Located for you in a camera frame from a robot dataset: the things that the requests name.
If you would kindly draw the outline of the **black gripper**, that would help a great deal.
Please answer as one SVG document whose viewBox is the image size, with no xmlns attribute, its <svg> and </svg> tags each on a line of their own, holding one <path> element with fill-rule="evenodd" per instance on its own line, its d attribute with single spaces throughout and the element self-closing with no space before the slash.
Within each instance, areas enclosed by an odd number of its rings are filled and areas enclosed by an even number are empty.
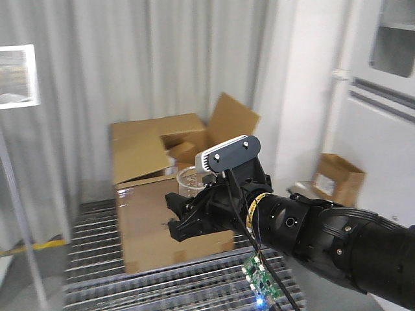
<svg viewBox="0 0 415 311">
<path fill-rule="evenodd" d="M 195 197 L 170 192 L 165 195 L 167 208 L 181 216 L 181 221 L 168 221 L 170 235 L 178 242 L 225 230 L 243 235 L 251 204 L 271 193 L 270 176 L 257 157 L 214 177 Z"/>
</svg>

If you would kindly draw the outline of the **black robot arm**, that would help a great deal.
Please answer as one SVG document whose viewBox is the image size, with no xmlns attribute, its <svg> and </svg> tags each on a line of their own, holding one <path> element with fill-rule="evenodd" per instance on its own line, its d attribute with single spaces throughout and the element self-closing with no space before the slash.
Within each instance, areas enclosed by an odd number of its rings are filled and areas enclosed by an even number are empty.
<svg viewBox="0 0 415 311">
<path fill-rule="evenodd" d="M 165 197 L 173 239 L 225 230 L 265 245 L 345 288 L 414 309 L 414 228 L 374 212 L 272 192 L 258 159 L 210 174 L 195 197 Z"/>
</svg>

